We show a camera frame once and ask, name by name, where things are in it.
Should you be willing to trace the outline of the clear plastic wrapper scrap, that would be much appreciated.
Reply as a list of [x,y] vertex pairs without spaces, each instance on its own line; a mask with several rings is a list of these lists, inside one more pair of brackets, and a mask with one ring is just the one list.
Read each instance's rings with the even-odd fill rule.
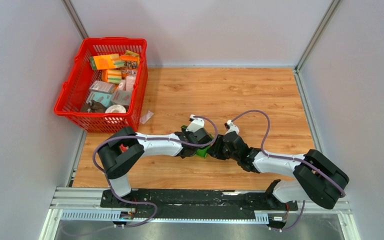
[[139,119],[139,122],[144,125],[153,117],[153,115],[154,113],[148,110],[143,116],[141,116],[141,118]]

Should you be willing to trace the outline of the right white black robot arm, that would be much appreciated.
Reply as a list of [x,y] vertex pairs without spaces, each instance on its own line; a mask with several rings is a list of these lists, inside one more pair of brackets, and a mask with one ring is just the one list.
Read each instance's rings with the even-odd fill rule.
[[345,196],[350,182],[344,171],[316,149],[304,154],[263,151],[249,147],[236,132],[219,134],[207,154],[219,160],[235,160],[247,172],[293,177],[270,184],[265,203],[273,210],[291,201],[312,201],[331,210]]

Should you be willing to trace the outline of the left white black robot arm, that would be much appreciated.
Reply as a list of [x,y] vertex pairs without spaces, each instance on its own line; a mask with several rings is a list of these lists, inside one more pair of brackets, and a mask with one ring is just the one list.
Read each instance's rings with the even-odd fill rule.
[[199,149],[214,143],[214,138],[203,128],[195,131],[176,131],[167,135],[149,135],[124,127],[95,149],[93,161],[99,156],[102,171],[114,191],[113,200],[120,207],[133,201],[128,172],[140,158],[194,156]]

